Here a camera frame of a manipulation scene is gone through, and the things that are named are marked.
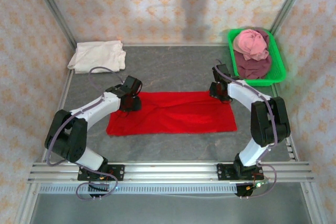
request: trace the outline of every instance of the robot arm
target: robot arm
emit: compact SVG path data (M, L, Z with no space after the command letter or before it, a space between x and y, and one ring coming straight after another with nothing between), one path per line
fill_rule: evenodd
M272 98L262 94L251 88L244 80L239 80L237 77L232 78L225 64L217 65L216 67L229 79L221 76L213 68L216 82L213 82L210 86L210 95L220 99L222 102L236 99L251 112L250 130L252 138L245 149L237 154L234 161L237 176L241 179L248 178L251 171L256 169L258 159L275 142L274 131L265 100L270 105L274 115L278 142L290 135L285 102L281 97Z
M238 82L243 83L244 85L247 85L247 83L243 80L238 80ZM263 102L263 99L260 98L257 94L253 93L251 90L246 89L245 87L242 87L236 83L229 83L228 85L228 95L240 102L242 105L244 105L249 111L251 111L252 104L254 102ZM260 95L263 95L268 101L270 101L271 97L265 94L262 94L259 92ZM251 138L248 145L245 147L243 151L239 153L239 158L243 166L251 166L255 165L257 159L264 153L266 148L270 144L266 146L260 146L256 143L256 141Z
M141 87L140 80L128 76L123 84L108 88L100 98L70 112L58 111L52 121L45 147L49 148L51 140L63 122L72 115L78 114L57 136L52 152L72 163L106 173L107 159L86 146L87 131L103 117L117 110L140 110L141 102L138 94ZM82 172L90 177L97 177L97 174L90 174L85 169Z

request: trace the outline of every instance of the red cloth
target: red cloth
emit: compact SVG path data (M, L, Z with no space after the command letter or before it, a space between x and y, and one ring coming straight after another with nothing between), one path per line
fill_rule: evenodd
M108 135L154 133L210 133L236 131L230 104L202 92L156 92L139 94L140 111L111 114Z

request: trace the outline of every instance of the white wall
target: white wall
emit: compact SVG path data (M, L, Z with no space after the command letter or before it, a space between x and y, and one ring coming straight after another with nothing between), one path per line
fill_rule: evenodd
M0 17L0 222L13 223L71 50L43 0L1 0Z
M336 0L297 0L276 36L288 77L280 84L300 158L313 161L336 223Z
M226 30L269 29L285 0L55 0L78 42L227 42Z

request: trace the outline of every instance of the gray table surface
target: gray table surface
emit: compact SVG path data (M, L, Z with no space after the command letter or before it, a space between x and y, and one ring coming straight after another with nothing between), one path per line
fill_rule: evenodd
M215 59L226 63L233 74L228 47L124 47L126 69L120 76L132 75L143 82L142 91L203 91L214 80ZM119 84L111 73L94 74L104 89ZM258 87L272 95L270 87ZM87 74L74 74L65 102L72 110L100 95L88 82ZM88 132L87 145L110 162L125 161L232 161L249 142L250 112L238 101L232 102L238 131L212 134L151 134L108 136L106 116ZM287 161L285 142L280 143L265 161Z

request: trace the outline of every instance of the metal frame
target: metal frame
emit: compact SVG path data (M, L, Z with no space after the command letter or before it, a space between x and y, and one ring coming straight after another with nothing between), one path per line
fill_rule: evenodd
M68 27L64 17L58 9L54 0L45 0L47 6L52 12L58 25L64 32L68 42L73 50L76 48L76 40ZM272 27L271 33L275 35L281 24L284 22L295 0L286 0L281 11L277 15ZM224 44L204 44L186 46L222 46ZM153 44L129 44L127 46L157 46ZM181 45L161 45L160 46L181 46ZM62 96L58 104L58 109L63 108L65 99L70 86L73 71L68 72L67 80L64 85ZM274 95L278 95L275 85L272 86ZM266 162L275 166L279 175L279 182L300 182L304 198L309 210L309 215L313 224L328 223L325 215L321 199L318 194L316 184L314 183L314 174L311 172L309 162L300 162L298 152L295 147L292 136L286 139L286 146L291 161L289 162ZM41 162L45 161L46 152L44 152ZM158 162L158 163L126 163L125 178L122 184L125 185L149 185L151 183L197 183L218 185L219 182L216 174L216 164L218 162ZM29 175L26 192L22 198L15 223L29 223L35 208L38 192L41 184L52 182L61 185L72 184L77 185L78 167L73 164L63 164L58 167L47 167L45 163L35 163ZM269 169L264 169L265 175L273 178L274 175ZM241 181L230 181L229 183L241 183Z
M218 163L232 162L127 162L111 163L125 165L124 179L119 184L241 184L250 180L219 181ZM263 162L272 165L277 171L279 183L313 182L314 174L309 162ZM79 167L63 163L50 167L46 163L34 163L28 183L81 184L77 180ZM270 167L263 167L265 176L274 179Z
M276 19L274 20L274 22L271 26L270 32L271 32L272 35L275 35L277 33L278 29L280 28L280 26L282 25L282 23L286 19L289 11L293 7L295 1L296 0L285 0L284 4L282 5L282 8L281 8L280 12L278 13Z
M66 94L72 78L72 71L68 74L64 86L62 101L64 105ZM276 86L272 86L274 95L278 95ZM311 171L309 162L300 162L292 136L286 139L286 145L291 161L288 162L264 162L273 165L278 173L278 181L281 183L300 182L302 192L307 204L310 218L313 224L328 223L323 214L322 204L316 185L315 177ZM202 184L218 185L216 164L219 162L128 162L125 164L124 181L121 185L146 185L146 184ZM41 184L56 183L60 185L79 185L77 181L79 168L72 163L63 163L60 166L49 167L46 163L35 163L28 179L28 187L15 223L28 223L34 211L37 195ZM273 178L273 172L264 168L264 174ZM230 184L239 184L244 181L229 181Z
M74 35L72 34L67 22L65 21L62 13L58 9L55 0L44 0L50 9L51 13L53 14L56 22L58 23L59 27L63 31L65 37L67 38L70 46L72 47L73 50L76 49L77 47L77 42L75 40Z

